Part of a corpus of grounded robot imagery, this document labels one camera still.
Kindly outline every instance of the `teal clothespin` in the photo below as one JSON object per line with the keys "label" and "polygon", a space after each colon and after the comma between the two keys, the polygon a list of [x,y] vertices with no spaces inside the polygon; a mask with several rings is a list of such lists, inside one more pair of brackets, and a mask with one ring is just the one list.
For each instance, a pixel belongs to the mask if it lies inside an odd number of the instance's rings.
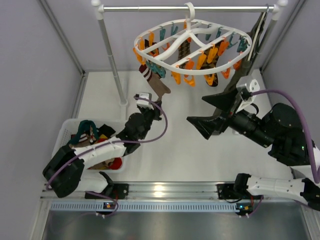
{"label": "teal clothespin", "polygon": [[161,78],[166,77],[166,70],[163,67],[159,67],[151,61],[146,61],[145,64],[154,74],[159,74]]}
{"label": "teal clothespin", "polygon": [[221,35],[221,29],[222,29],[222,26],[218,28],[218,32],[216,33],[216,36],[215,36],[216,39],[217,39],[218,37],[220,37],[220,35]]}
{"label": "teal clothespin", "polygon": [[243,36],[241,36],[239,39],[240,39],[240,43],[236,50],[237,53],[244,52],[248,47],[248,43]]}
{"label": "teal clothespin", "polygon": [[175,35],[178,32],[178,26],[175,27],[175,23],[172,23],[171,26],[171,36]]}
{"label": "teal clothespin", "polygon": [[156,73],[157,70],[155,68],[155,65],[153,64],[153,62],[149,62],[149,61],[145,61],[146,66],[153,72]]}
{"label": "teal clothespin", "polygon": [[154,64],[154,68],[162,79],[166,77],[166,70],[163,67],[158,67],[156,64]]}
{"label": "teal clothespin", "polygon": [[161,26],[161,30],[160,30],[160,42],[165,39],[165,35],[166,35],[166,29],[164,29],[164,27]]}
{"label": "teal clothespin", "polygon": [[211,34],[206,34],[205,35],[205,40],[209,41],[210,37],[211,37]]}
{"label": "teal clothespin", "polygon": [[232,39],[234,38],[235,32],[233,32],[229,38],[229,46],[226,49],[230,49],[232,48],[234,45],[236,45],[238,43],[238,41],[236,41],[235,43],[232,43]]}

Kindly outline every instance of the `brown sock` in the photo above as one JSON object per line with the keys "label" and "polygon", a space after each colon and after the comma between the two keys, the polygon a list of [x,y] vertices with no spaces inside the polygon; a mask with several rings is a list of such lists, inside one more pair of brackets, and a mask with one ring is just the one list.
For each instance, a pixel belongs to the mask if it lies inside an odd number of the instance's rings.
{"label": "brown sock", "polygon": [[164,94],[170,94],[171,90],[168,88],[161,80],[157,74],[153,74],[152,71],[146,66],[141,65],[139,67],[139,72],[142,73],[146,81],[149,83],[150,87],[159,97],[158,100],[162,98]]}

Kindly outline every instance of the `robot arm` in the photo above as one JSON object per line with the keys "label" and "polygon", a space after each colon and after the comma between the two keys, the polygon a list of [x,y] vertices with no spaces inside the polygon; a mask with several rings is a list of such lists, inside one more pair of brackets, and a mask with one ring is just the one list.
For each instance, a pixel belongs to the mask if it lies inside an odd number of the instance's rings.
{"label": "robot arm", "polygon": [[[263,118],[244,110],[254,101],[251,91],[259,90],[258,82],[248,76],[240,79],[229,92],[204,96],[202,99],[221,110],[219,115],[188,117],[198,131],[209,139],[228,127],[267,148],[268,154],[289,166],[292,180],[262,178],[239,173],[233,190],[240,196],[266,195],[299,201],[320,211],[320,188],[312,181],[309,153],[303,128],[296,111],[283,103],[274,105]],[[320,166],[320,151],[313,143],[316,167]]]}
{"label": "robot arm", "polygon": [[93,172],[88,168],[105,160],[126,156],[139,146],[138,140],[145,139],[154,120],[161,120],[162,102],[151,104],[151,94],[137,95],[140,113],[133,113],[125,123],[124,129],[107,141],[86,147],[71,148],[62,146],[43,170],[48,185],[59,198],[74,191],[92,191],[108,196],[114,183],[104,172]]}

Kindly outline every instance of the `basket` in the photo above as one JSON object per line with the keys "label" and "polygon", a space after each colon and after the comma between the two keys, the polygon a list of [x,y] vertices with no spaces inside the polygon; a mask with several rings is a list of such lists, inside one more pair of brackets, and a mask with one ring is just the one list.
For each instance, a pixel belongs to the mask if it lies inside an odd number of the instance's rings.
{"label": "basket", "polygon": [[[78,127],[81,121],[87,120],[86,118],[80,119],[80,118],[71,118],[62,124],[62,127],[59,131],[57,140],[55,142],[53,152],[52,152],[52,158],[56,154],[56,152],[61,148],[62,146],[66,145],[71,135],[76,134],[78,131]],[[94,122],[97,128],[100,128],[103,124],[108,125],[109,127],[113,128],[117,133],[122,131],[125,127],[126,121],[116,121],[116,120],[105,120],[105,119],[89,119]],[[119,169],[113,170],[113,169],[107,169],[107,170],[90,170],[90,171],[96,171],[96,172],[105,172],[105,173],[120,173],[124,170],[126,166],[127,157],[122,157],[122,166]]]}

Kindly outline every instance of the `gray wall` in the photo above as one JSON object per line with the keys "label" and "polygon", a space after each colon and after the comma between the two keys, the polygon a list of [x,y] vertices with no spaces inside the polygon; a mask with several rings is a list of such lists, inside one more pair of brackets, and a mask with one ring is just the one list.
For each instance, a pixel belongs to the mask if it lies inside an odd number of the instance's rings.
{"label": "gray wall", "polygon": [[[320,144],[320,1],[309,0],[298,14],[264,73],[269,89],[289,93],[302,108],[311,135]],[[272,103],[286,102],[270,95]]]}
{"label": "gray wall", "polygon": [[[284,20],[298,1],[289,0],[288,7],[271,36],[271,42],[277,37]],[[101,0],[101,2],[109,6],[182,6],[188,0]],[[191,2],[195,6],[264,6],[273,5],[277,0],[191,0]],[[48,3],[84,69],[109,70],[110,65],[90,0],[48,0]],[[158,24],[185,17],[183,13],[174,12],[109,12],[104,16],[119,70],[138,69],[139,63],[132,48],[135,38],[140,33]],[[195,18],[249,31],[258,16],[259,13],[199,12]],[[268,52],[270,46],[270,44],[267,46],[265,52]]]}
{"label": "gray wall", "polygon": [[26,240],[80,74],[36,0],[0,3],[0,239]]}

